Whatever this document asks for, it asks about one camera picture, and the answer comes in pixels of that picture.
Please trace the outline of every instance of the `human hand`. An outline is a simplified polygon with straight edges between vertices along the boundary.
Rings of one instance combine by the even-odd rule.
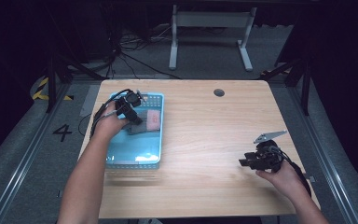
[[[277,173],[269,173],[265,171],[256,171],[258,176],[269,181],[281,194],[294,200],[299,194],[307,193],[295,169],[289,164],[288,161],[283,161],[281,169]]]
[[[108,107],[101,114],[101,117],[114,110],[115,110],[115,102],[111,102],[108,104]],[[98,121],[93,136],[98,136],[110,140],[112,139],[112,137],[118,134],[118,132],[120,132],[123,126],[126,125],[127,123],[128,123],[127,119],[119,119],[116,113],[114,113],[113,115]]]

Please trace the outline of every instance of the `blue plastic basket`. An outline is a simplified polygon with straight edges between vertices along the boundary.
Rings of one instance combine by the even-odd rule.
[[[145,102],[133,109],[137,113],[153,109],[160,111],[159,131],[129,134],[121,130],[112,140],[107,151],[106,168],[158,169],[161,156],[164,95],[157,92],[142,94]]]

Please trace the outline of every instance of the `wooden table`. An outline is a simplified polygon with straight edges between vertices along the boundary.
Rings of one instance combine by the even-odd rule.
[[[255,151],[253,142],[261,133],[287,130],[267,82],[107,80],[93,113],[112,92],[127,88],[165,95],[160,166],[158,170],[107,169],[100,218],[295,213],[268,181],[238,161],[245,152]],[[225,95],[215,96],[216,89]],[[90,125],[81,152],[89,141]],[[303,169],[290,133],[274,140]]]

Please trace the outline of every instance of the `person's right arm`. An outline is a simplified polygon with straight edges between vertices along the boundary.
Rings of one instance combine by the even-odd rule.
[[[290,200],[296,209],[299,223],[328,223],[289,162],[284,161],[277,173],[256,171],[256,174],[269,181],[280,193]]]

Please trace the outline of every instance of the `pink sponge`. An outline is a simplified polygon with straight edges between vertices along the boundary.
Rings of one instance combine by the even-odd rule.
[[[157,130],[159,130],[160,123],[161,123],[160,111],[159,110],[147,110],[146,129],[148,131],[157,131]]]

